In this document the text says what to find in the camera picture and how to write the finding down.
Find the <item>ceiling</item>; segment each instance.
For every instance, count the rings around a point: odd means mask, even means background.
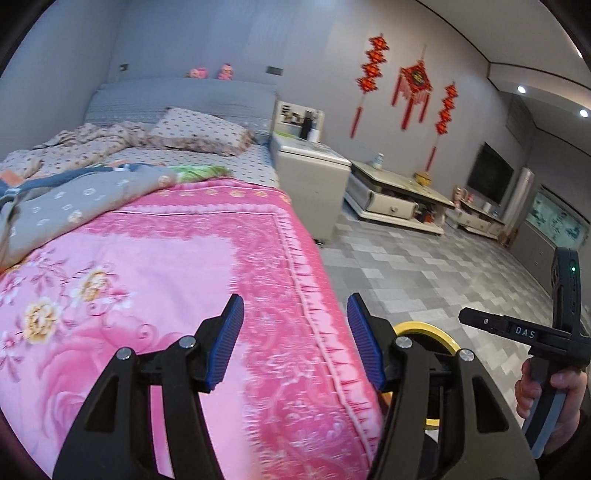
[[[539,0],[417,1],[464,35],[489,62],[524,67],[524,78],[531,73],[548,78],[551,74],[574,82],[573,91],[583,87],[591,92],[591,72],[572,40]],[[506,91],[517,93],[513,88]],[[591,155],[591,115],[584,119],[573,113],[573,108],[559,108],[560,102],[552,105],[528,98],[527,93],[523,98],[538,128]]]

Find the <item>aquarium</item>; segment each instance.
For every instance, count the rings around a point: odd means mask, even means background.
[[[557,247],[578,248],[587,240],[589,222],[572,206],[542,187],[526,220]]]

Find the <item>red decoration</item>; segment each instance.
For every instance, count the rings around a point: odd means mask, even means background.
[[[394,89],[394,95],[392,96],[392,106],[396,106],[398,95],[400,93],[402,93],[402,95],[408,100],[407,109],[404,114],[404,119],[402,120],[402,130],[408,128],[408,123],[410,122],[410,117],[413,113],[413,107],[415,105],[420,105],[421,103],[423,104],[423,110],[418,118],[418,122],[421,124],[423,123],[432,91],[433,87],[427,76],[425,62],[422,57],[416,65],[406,69],[400,69],[396,88]]]
[[[363,100],[365,100],[365,95],[378,89],[378,86],[375,84],[375,79],[382,76],[382,72],[379,69],[379,64],[386,63],[386,58],[384,57],[383,51],[390,49],[382,34],[377,37],[370,38],[369,42],[372,44],[373,49],[365,52],[369,58],[369,63],[361,65],[365,76],[357,79],[357,84],[359,85],[359,88],[361,88],[363,96],[361,97],[361,101],[359,102],[359,106],[357,107],[357,111],[355,113],[355,118],[353,119],[351,138],[353,138],[357,132],[357,126],[359,125],[361,113],[363,112]]]
[[[431,163],[433,163],[433,158],[435,157],[435,152],[437,151],[439,138],[447,133],[447,124],[452,121],[452,115],[450,114],[450,111],[456,107],[453,102],[453,99],[457,98],[456,82],[446,86],[445,91],[447,92],[447,96],[443,99],[443,110],[440,110],[439,112],[439,118],[441,120],[435,124],[435,130],[437,130],[437,139],[435,140],[435,145],[431,150],[431,156],[429,157],[425,171],[429,171],[431,168]]]

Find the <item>hand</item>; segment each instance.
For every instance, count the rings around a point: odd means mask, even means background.
[[[526,360],[521,367],[523,374],[521,380],[515,384],[517,415],[522,419],[526,419],[530,415],[534,399],[542,394],[542,388],[531,379],[530,371],[530,361]],[[581,403],[587,387],[587,375],[579,370],[567,368],[552,375],[550,384],[559,390],[567,390],[567,394],[556,427],[544,449],[546,455],[562,447],[577,430]]]

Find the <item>headboard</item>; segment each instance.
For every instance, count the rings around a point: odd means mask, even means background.
[[[154,124],[176,106],[216,115],[269,136],[277,101],[273,85],[234,80],[159,78],[105,83],[96,91],[85,122],[107,126],[123,120]]]

